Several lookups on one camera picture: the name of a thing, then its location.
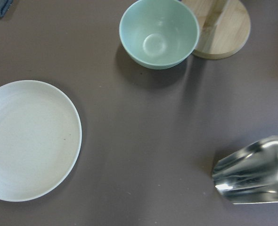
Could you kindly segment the cream round plate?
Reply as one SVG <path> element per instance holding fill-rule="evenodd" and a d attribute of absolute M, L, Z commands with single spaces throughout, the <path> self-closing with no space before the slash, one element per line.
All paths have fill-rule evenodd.
<path fill-rule="evenodd" d="M 70 173 L 82 125 L 68 96 L 34 80 L 0 87 L 0 200 L 23 202 L 56 188 Z"/>

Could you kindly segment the green bowl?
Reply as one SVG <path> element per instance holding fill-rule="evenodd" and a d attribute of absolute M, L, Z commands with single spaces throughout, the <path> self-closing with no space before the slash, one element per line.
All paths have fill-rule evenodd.
<path fill-rule="evenodd" d="M 138 0 L 124 12 L 119 36 L 127 54 L 149 69 L 184 61 L 199 40 L 196 16 L 179 0 Z"/>

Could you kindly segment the round wooden stand base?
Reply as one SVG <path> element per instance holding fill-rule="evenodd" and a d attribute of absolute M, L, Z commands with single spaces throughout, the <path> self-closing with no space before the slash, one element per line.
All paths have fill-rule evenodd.
<path fill-rule="evenodd" d="M 183 0 L 195 14 L 199 41 L 193 55 L 204 59 L 224 59 L 237 53 L 247 42 L 251 21 L 239 0 Z"/>

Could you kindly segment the metal scoop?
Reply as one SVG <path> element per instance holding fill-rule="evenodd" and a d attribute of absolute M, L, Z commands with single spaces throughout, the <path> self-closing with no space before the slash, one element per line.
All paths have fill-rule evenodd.
<path fill-rule="evenodd" d="M 278 135 L 219 160 L 212 171 L 217 191 L 233 204 L 278 202 Z"/>

